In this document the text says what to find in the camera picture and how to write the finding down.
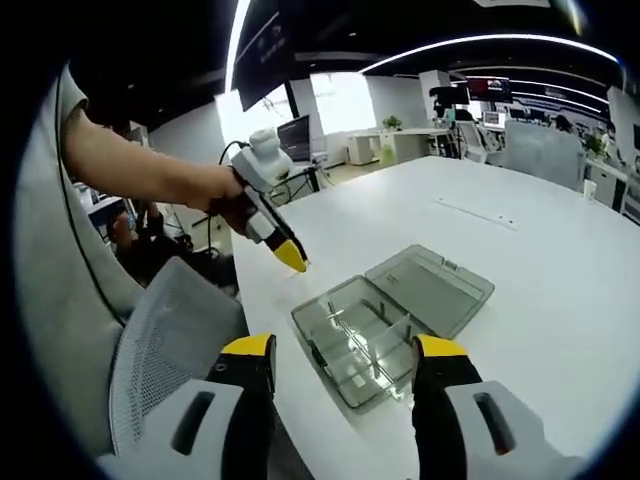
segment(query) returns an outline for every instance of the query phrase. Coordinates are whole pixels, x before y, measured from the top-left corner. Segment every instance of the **office chair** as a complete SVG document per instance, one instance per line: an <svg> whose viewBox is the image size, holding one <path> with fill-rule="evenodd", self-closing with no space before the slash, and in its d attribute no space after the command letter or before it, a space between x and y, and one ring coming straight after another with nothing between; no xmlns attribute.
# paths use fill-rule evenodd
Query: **office chair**
<svg viewBox="0 0 640 480"><path fill-rule="evenodd" d="M506 136L505 168L579 190L586 158L578 137L514 121L506 122Z"/></svg>
<svg viewBox="0 0 640 480"><path fill-rule="evenodd" d="M482 144L482 137L474 122L457 122L465 145L462 157L476 163L486 163L487 149Z"/></svg>
<svg viewBox="0 0 640 480"><path fill-rule="evenodd" d="M144 417L188 380L204 379L222 348L247 335L237 301L179 258L169 260L137 303L114 354L115 453L135 448Z"/></svg>

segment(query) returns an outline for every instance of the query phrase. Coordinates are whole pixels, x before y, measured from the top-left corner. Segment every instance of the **black ceiling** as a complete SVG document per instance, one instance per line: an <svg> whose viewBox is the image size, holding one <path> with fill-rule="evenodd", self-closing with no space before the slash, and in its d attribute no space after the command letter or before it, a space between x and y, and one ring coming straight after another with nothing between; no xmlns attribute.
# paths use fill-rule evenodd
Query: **black ceiling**
<svg viewBox="0 0 640 480"><path fill-rule="evenodd" d="M321 71L357 71L375 63L374 59L487 33L573 39L626 61L629 71L638 67L633 63L638 61L634 55L640 57L635 51L638 42L631 41L630 35L624 38L620 29L625 18L633 18L629 5L634 2L574 0L585 19L578 35L567 14L557 8L565 1L552 2L552 8L482 8L473 0L253 0L239 51L266 19L270 2L277 2L289 20L297 53L292 78ZM92 34L81 45L72 70L91 99L90 115L101 123L115 125L131 119L154 128L210 102L224 88L236 3L144 0L89 18ZM620 68L597 55L518 40L447 46L391 62L368 74L411 75L433 69L562 85L603 98L608 86L622 82ZM518 87L533 93L537 88ZM588 99L582 100L585 98L580 103L591 105Z"/></svg>

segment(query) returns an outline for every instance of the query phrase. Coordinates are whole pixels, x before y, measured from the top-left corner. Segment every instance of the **clear plastic box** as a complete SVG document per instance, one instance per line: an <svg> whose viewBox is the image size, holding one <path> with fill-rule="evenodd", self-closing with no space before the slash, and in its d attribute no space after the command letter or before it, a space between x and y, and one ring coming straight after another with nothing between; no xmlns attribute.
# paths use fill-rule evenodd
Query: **clear plastic box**
<svg viewBox="0 0 640 480"><path fill-rule="evenodd" d="M493 284L421 246L331 289L292 312L312 357L357 408L411 370L418 333L453 338Z"/></svg>

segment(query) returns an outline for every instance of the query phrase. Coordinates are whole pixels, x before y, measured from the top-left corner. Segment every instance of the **desk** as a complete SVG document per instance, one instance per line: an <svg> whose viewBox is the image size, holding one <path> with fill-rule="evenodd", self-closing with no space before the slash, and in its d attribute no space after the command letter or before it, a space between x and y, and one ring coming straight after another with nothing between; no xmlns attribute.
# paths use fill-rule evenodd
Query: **desk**
<svg viewBox="0 0 640 480"><path fill-rule="evenodd" d="M349 135L347 150L349 151L349 163L352 165L366 165L380 160L379 132L363 132Z"/></svg>
<svg viewBox="0 0 640 480"><path fill-rule="evenodd" d="M277 336L275 404L317 480L418 478L408 407L388 400L347 418L290 313L415 243L495 284L456 340L485 379L543 419L562 453L593 452L635 393L640 229L600 203L530 175L429 157L280 211L309 254L307 273L234 234L236 270L249 330Z"/></svg>
<svg viewBox="0 0 640 480"><path fill-rule="evenodd" d="M453 137L446 128L407 128L406 130L388 132L365 132L349 136L348 149L350 163L366 165L380 159L381 150L385 146L393 152L396 163L404 163L416 158L430 155L431 146L424 137L447 137L451 157L453 155Z"/></svg>

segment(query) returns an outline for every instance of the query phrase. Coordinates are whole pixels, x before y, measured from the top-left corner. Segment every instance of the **white floor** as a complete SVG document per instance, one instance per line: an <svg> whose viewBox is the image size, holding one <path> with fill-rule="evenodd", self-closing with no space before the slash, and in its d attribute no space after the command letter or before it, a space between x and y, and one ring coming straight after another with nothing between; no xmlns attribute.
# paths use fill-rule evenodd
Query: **white floor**
<svg viewBox="0 0 640 480"><path fill-rule="evenodd" d="M347 182L362 175L366 175L367 173L375 172L380 168L381 167L378 162L362 166L338 165L337 167L333 167L325 171L327 179L323 179L322 174L319 174L319 182L322 184L323 188L332 188L333 185ZM193 246L196 250L207 246L206 222L201 223L200 225L192 229L191 238L193 240ZM229 226L223 219L220 219L217 222L215 220L212 220L211 243L223 254L233 253L233 248L231 246L231 231L229 230Z"/></svg>

